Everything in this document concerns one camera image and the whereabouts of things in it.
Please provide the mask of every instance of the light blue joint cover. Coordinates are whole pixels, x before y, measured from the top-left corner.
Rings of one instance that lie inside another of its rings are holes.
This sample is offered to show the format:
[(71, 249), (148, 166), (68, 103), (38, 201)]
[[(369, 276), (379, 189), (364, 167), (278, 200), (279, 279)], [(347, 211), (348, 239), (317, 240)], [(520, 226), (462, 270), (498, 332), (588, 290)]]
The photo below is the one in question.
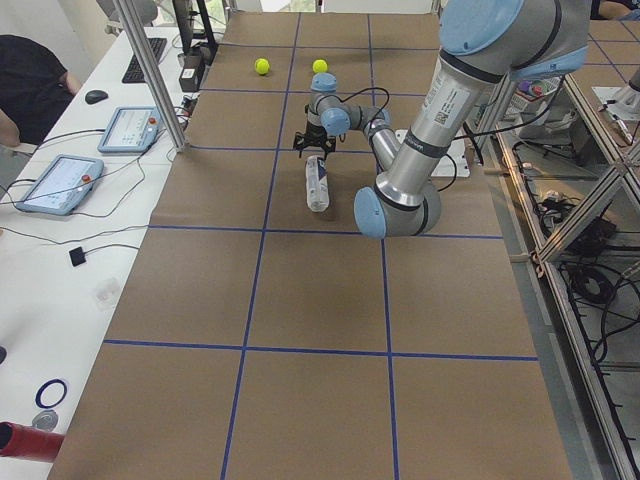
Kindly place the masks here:
[(549, 77), (558, 77), (567, 73), (575, 72), (587, 60), (587, 47), (582, 47), (573, 52), (562, 55), (561, 57), (545, 60), (542, 63), (536, 63), (521, 70), (511, 72), (511, 80), (514, 82), (520, 80), (540, 80)]
[(338, 80), (330, 73), (316, 73), (311, 79), (311, 90), (314, 92), (333, 93), (338, 87)]
[(372, 238), (384, 238), (387, 234), (387, 222), (380, 199), (371, 187), (358, 190), (353, 202), (353, 213), (360, 232)]
[(513, 24), (524, 0), (449, 0), (442, 12), (440, 44), (451, 55), (484, 50)]
[(349, 114), (341, 108), (329, 108), (320, 115), (320, 122), (329, 135), (344, 135), (351, 128)]

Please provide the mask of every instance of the plastic bottle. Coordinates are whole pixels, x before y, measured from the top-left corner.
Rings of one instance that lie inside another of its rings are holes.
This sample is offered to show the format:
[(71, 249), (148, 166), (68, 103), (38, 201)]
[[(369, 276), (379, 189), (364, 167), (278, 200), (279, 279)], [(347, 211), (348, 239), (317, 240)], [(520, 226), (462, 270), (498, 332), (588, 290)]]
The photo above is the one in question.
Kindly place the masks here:
[(329, 206), (329, 186), (324, 159), (320, 155), (307, 158), (307, 205), (312, 212), (324, 212)]

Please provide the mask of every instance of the blue ring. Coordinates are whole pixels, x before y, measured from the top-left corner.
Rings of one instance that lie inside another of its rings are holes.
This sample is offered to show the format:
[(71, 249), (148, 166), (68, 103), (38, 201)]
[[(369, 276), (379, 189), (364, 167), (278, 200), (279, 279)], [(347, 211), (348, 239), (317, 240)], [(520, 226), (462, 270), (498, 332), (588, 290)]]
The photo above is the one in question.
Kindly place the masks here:
[[(55, 385), (56, 383), (62, 385), (62, 388), (63, 388), (62, 397), (60, 397), (60, 400), (58, 400), (55, 403), (52, 403), (51, 405), (45, 405), (44, 403), (42, 403), (42, 394), (47, 388), (49, 388), (51, 385)], [(60, 380), (59, 378), (54, 378), (53, 380), (49, 380), (38, 389), (38, 393), (36, 393), (36, 405), (38, 405), (40, 408), (43, 408), (45, 410), (56, 407), (60, 405), (62, 401), (65, 399), (65, 397), (67, 396), (67, 391), (68, 391), (67, 384), (64, 383), (62, 380)]]

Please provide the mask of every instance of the electronic equipment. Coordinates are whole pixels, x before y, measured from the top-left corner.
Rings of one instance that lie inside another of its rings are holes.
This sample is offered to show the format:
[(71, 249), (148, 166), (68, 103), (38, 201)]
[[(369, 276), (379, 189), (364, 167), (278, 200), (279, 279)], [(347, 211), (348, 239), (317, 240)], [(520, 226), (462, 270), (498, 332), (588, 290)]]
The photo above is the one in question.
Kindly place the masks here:
[[(213, 36), (209, 14), (204, 0), (197, 0), (198, 11), (192, 9), (192, 0), (173, 0), (173, 10), (182, 43), (182, 72), (180, 87), (183, 92), (197, 92), (204, 77), (206, 65), (211, 65), (218, 51), (218, 44)], [(192, 45), (194, 35), (193, 19), (200, 14), (204, 27), (206, 42)]]
[(105, 155), (144, 153), (162, 124), (156, 107), (119, 107), (102, 134), (98, 151)]
[(16, 208), (23, 212), (68, 215), (100, 178), (104, 163), (95, 158), (58, 155)]
[[(160, 57), (162, 56), (162, 52), (164, 52), (164, 48), (167, 45), (167, 39), (161, 37), (152, 37), (148, 38), (147, 40), (149, 40), (149, 45), (151, 46), (153, 55), (156, 57), (156, 61), (160, 63)], [(140, 62), (138, 62), (135, 54), (131, 57), (129, 66), (124, 72), (122, 83), (145, 83), (144, 72), (142, 71)]]

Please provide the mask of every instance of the tennis ball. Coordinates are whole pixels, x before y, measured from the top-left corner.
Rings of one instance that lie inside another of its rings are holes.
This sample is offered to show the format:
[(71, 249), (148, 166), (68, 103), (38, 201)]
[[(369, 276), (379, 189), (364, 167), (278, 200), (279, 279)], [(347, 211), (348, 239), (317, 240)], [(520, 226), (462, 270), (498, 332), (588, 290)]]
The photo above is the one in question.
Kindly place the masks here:
[(319, 58), (313, 62), (311, 68), (313, 68), (313, 73), (324, 73), (329, 70), (329, 65), (326, 60)]
[(267, 73), (269, 73), (271, 65), (269, 65), (269, 60), (267, 60), (266, 58), (259, 58), (256, 60), (254, 67), (258, 75), (266, 75)]

